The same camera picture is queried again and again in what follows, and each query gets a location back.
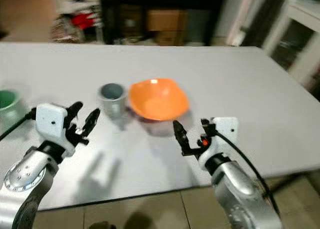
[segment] white table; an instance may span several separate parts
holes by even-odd
[[[183,88],[186,124],[237,117],[238,145],[263,176],[320,166],[319,102],[258,48],[0,43],[0,88],[16,88],[30,106],[81,100],[80,122],[99,106],[99,86],[150,78],[172,78]],[[166,123],[149,126],[159,135]],[[40,210],[210,184],[194,157],[181,156],[173,136],[150,135],[136,118],[121,130],[102,114],[89,138],[62,162]],[[40,142],[32,121],[3,140],[0,180]]]
[[[286,0],[262,48],[271,56],[292,20],[315,31],[303,51],[288,69],[288,73],[297,82],[307,86],[320,63],[320,3],[318,1]]]

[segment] white cabinet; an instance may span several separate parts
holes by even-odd
[[[307,86],[320,64],[320,3],[313,0],[286,0],[278,19],[271,28],[262,48],[272,56],[283,36],[296,21],[314,31],[303,50],[287,69],[300,84]]]

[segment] wall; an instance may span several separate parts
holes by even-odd
[[[249,28],[251,23],[253,22],[257,12],[259,11],[260,7],[262,6],[263,2],[265,0],[253,0],[252,5],[250,6],[250,9],[248,11],[248,14],[246,16],[246,19],[243,23],[244,28]]]
[[[227,37],[236,20],[242,0],[225,0],[215,30],[215,37]]]

